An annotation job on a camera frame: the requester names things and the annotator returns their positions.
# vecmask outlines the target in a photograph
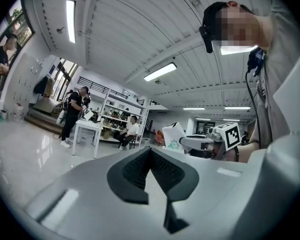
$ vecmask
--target man in white shirt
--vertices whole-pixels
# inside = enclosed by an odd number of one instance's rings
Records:
[[[130,123],[128,123],[126,128],[116,137],[116,139],[121,142],[119,149],[123,150],[124,147],[138,135],[138,132],[139,125],[137,124],[137,117],[133,115],[131,116]]]

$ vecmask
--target shelf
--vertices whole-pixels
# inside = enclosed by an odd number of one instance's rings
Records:
[[[122,120],[122,119],[119,119],[119,118],[115,118],[115,117],[112,117],[110,115],[102,114],[101,116],[104,117],[104,118],[110,118],[110,119],[113,119],[113,120],[117,120],[117,121],[121,121],[121,122],[125,122],[125,123],[130,123],[127,120]]]
[[[109,136],[109,138],[108,139],[104,139],[104,137],[103,136],[101,136],[100,137],[100,141],[105,141],[105,142],[120,142],[119,140],[117,140],[117,139],[115,139],[114,137],[112,137],[112,136]]]
[[[103,128],[108,128],[108,129],[111,129],[111,130],[116,130],[116,131],[119,131],[119,132],[123,132],[124,130],[120,130],[119,128],[112,128],[112,127],[109,127],[109,126],[105,126],[105,125],[102,125]]]
[[[109,104],[105,104],[105,105],[108,106],[108,107],[114,108],[114,109],[116,109],[116,110],[124,111],[124,112],[126,112],[126,113],[131,114],[131,115],[135,115],[135,116],[138,116],[138,117],[143,117],[142,114],[131,113],[130,111],[125,110],[124,108],[118,108],[118,107],[115,107],[114,105],[109,105]]]
[[[119,96],[114,95],[114,94],[111,94],[111,93],[109,93],[109,97],[110,97],[110,98],[114,98],[114,99],[116,99],[116,100],[118,100],[118,101],[127,103],[127,104],[129,104],[129,105],[131,105],[131,106],[134,106],[134,107],[136,107],[136,108],[139,108],[139,109],[142,109],[142,110],[145,109],[144,106],[141,106],[141,105],[138,104],[138,103],[133,103],[132,101],[127,100],[126,98],[122,98],[122,97],[119,97]]]

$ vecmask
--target chair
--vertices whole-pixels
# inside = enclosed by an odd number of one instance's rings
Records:
[[[129,149],[131,149],[132,145],[133,145],[133,148],[135,148],[137,137],[138,137],[138,135],[135,135],[134,138],[128,143]]]
[[[158,147],[160,146],[160,144],[163,144],[165,142],[164,136],[161,131],[157,130],[155,132],[154,141],[159,143]]]

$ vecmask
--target white shelving unit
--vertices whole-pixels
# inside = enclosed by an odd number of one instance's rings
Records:
[[[109,100],[109,99],[112,100],[112,101],[114,101],[114,105],[110,105],[110,104],[107,103],[107,100]],[[119,108],[118,106],[120,104],[125,104],[125,106],[129,105],[129,106],[133,106],[133,107],[135,107],[137,109],[140,109],[140,113],[138,113],[136,111],[131,111],[131,109],[127,111],[126,107],[125,108]],[[102,114],[103,111],[104,111],[104,108],[106,108],[106,107],[110,107],[110,108],[113,108],[113,109],[116,109],[116,110],[120,110],[120,111],[129,113],[129,114],[134,115],[137,118],[141,119],[141,123],[138,123],[138,125],[139,125],[140,141],[136,141],[135,142],[136,144],[139,144],[139,146],[140,146],[141,141],[142,141],[142,137],[143,137],[143,134],[144,134],[144,131],[145,131],[145,125],[146,125],[146,121],[147,121],[149,109],[147,109],[144,106],[141,106],[137,102],[134,103],[133,101],[127,100],[124,97],[121,97],[121,96],[118,96],[118,95],[115,95],[115,94],[111,93],[111,89],[108,91],[108,93],[106,94],[106,96],[104,98],[104,102],[102,104],[102,108],[100,110],[99,116],[101,116],[103,118],[112,119],[114,121],[129,123],[127,120],[123,120],[123,119],[120,119],[120,118],[112,117],[110,115]],[[104,128],[108,128],[108,129],[112,129],[112,130],[116,130],[116,131],[120,131],[120,132],[123,131],[123,130],[120,130],[119,128],[112,128],[112,127],[108,127],[108,126],[104,126],[104,125],[103,125],[103,127]],[[119,142],[117,139],[113,138],[112,136],[110,136],[108,139],[103,139],[103,137],[100,137],[100,140],[101,141],[108,141],[108,142]]]

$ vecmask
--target ear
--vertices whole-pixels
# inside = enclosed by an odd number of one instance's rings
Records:
[[[226,3],[226,5],[228,7],[237,7],[237,6],[239,6],[239,4],[235,1],[229,1],[229,2]]]

